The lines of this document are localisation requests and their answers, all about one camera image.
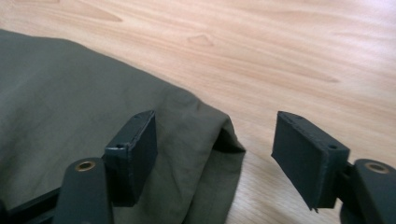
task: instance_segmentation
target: wood grain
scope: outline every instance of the wood grain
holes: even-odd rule
[[[351,161],[396,165],[394,1],[15,0],[0,28],[76,41],[228,113],[248,150],[227,223],[336,223],[270,157],[276,112],[315,122]]]

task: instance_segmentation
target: small hole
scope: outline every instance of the small hole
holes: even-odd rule
[[[379,164],[379,163],[375,163],[375,162],[367,162],[364,164],[369,170],[374,171],[376,173],[379,174],[387,174],[389,173],[389,170],[387,167]]]
[[[329,145],[329,148],[331,149],[337,149],[338,147],[336,145]]]
[[[91,170],[95,166],[95,162],[93,161],[84,161],[76,166],[76,170],[79,172],[84,172]]]

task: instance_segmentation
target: green cloth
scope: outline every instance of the green cloth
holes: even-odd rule
[[[223,223],[245,155],[226,114],[76,43],[0,31],[0,199],[9,209],[60,187],[70,163],[101,157],[150,109],[159,154],[116,223]]]

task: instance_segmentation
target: table surface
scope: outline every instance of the table surface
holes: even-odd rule
[[[247,149],[227,223],[337,223],[271,158],[276,112],[396,165],[394,1],[5,0],[0,28],[76,41],[231,116]]]

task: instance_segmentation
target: rectangular black block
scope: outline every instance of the rectangular black block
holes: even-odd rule
[[[309,209],[334,207],[334,180],[347,165],[348,155],[347,147],[309,120],[278,112],[272,157]]]

